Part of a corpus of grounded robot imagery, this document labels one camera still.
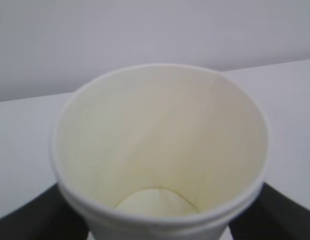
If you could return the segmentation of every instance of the rolled rim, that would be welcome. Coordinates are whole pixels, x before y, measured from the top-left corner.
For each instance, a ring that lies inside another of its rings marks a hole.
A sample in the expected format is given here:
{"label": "rolled rim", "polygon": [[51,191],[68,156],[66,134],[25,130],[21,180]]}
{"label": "rolled rim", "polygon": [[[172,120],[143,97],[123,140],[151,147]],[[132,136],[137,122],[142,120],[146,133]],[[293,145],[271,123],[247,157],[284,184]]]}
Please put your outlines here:
{"label": "rolled rim", "polygon": [[[155,216],[143,216],[137,215],[133,213],[128,213],[125,211],[120,211],[109,206],[104,205],[101,202],[90,199],[89,197],[77,192],[75,189],[71,187],[70,184],[67,183],[67,180],[63,177],[61,172],[61,165],[59,162],[59,157],[57,153],[57,137],[58,137],[58,128],[60,126],[61,119],[65,111],[68,107],[73,103],[74,99],[76,99],[81,93],[85,92],[89,88],[93,87],[97,82],[102,81],[105,77],[109,77],[111,75],[115,75],[119,72],[131,71],[141,68],[149,68],[149,67],[179,67],[179,68],[188,68],[197,71],[204,71],[207,73],[214,73],[222,75],[223,78],[230,84],[234,85],[242,94],[246,95],[248,99],[254,104],[254,106],[260,112],[260,115],[263,119],[264,125],[267,131],[267,148],[266,148],[266,159],[264,160],[264,165],[262,170],[260,171],[258,177],[248,186],[246,187],[238,196],[235,198],[222,203],[221,205],[207,210],[205,212],[201,212],[198,214],[186,215],[186,216],[174,216],[174,217],[155,217]],[[75,198],[77,202],[80,202],[85,208],[90,211],[95,212],[96,214],[104,215],[110,219],[117,220],[119,222],[129,222],[130,224],[140,224],[140,225],[193,225],[202,222],[207,222],[209,220],[215,220],[218,217],[223,217],[223,215],[229,213],[230,211],[239,208],[242,203],[244,203],[247,199],[250,198],[256,191],[258,191],[266,177],[266,174],[270,165],[270,148],[272,143],[271,136],[271,126],[269,121],[264,114],[263,109],[255,102],[255,100],[247,94],[237,83],[229,80],[226,76],[221,74],[218,71],[211,70],[204,67],[186,65],[186,64],[172,64],[172,63],[151,63],[151,64],[142,64],[142,65],[134,65],[125,68],[121,68],[118,70],[111,71],[109,73],[103,74],[92,81],[86,83],[84,86],[80,87],[76,90],[70,99],[66,102],[66,104],[62,107],[61,111],[58,114],[57,119],[51,126],[50,131],[50,162],[53,168],[53,172],[57,178],[57,183],[61,185],[71,197]]]}

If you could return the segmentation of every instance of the black object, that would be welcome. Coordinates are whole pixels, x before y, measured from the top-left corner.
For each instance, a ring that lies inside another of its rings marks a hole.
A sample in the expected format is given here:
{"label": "black object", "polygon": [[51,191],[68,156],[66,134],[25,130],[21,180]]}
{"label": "black object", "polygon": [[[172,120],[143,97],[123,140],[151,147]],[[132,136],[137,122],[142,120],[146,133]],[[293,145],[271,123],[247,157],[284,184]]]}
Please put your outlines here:
{"label": "black object", "polygon": [[[310,211],[265,184],[229,228],[234,240],[310,240]],[[0,240],[86,240],[88,232],[56,185],[0,219]]]}

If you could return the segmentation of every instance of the paper cup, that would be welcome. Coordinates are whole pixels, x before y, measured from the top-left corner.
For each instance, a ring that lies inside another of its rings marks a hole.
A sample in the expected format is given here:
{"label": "paper cup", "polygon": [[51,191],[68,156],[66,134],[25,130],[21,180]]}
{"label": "paper cup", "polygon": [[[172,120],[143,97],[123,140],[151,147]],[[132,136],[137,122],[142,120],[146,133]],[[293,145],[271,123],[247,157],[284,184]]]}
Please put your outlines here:
{"label": "paper cup", "polygon": [[76,91],[51,144],[60,191],[96,240],[217,240],[261,190],[269,133],[219,72],[147,64]]}

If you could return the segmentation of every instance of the table surface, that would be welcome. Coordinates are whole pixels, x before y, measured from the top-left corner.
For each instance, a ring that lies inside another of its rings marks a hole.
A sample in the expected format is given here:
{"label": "table surface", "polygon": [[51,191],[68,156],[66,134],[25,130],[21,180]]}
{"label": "table surface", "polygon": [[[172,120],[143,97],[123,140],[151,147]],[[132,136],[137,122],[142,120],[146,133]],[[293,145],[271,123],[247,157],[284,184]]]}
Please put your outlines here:
{"label": "table surface", "polygon": [[[310,210],[310,60],[226,71],[268,116],[266,182]],[[49,162],[53,120],[71,93],[0,102],[0,218],[56,182]],[[229,232],[223,239],[231,239]]]}

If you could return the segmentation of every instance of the white wall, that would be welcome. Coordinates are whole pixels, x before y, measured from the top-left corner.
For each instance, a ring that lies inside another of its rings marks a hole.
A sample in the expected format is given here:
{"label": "white wall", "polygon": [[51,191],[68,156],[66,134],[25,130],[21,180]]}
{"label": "white wall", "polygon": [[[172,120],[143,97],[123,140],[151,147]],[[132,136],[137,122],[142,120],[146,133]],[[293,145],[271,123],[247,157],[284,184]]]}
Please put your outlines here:
{"label": "white wall", "polygon": [[0,0],[0,101],[152,63],[216,70],[310,59],[310,0]]}

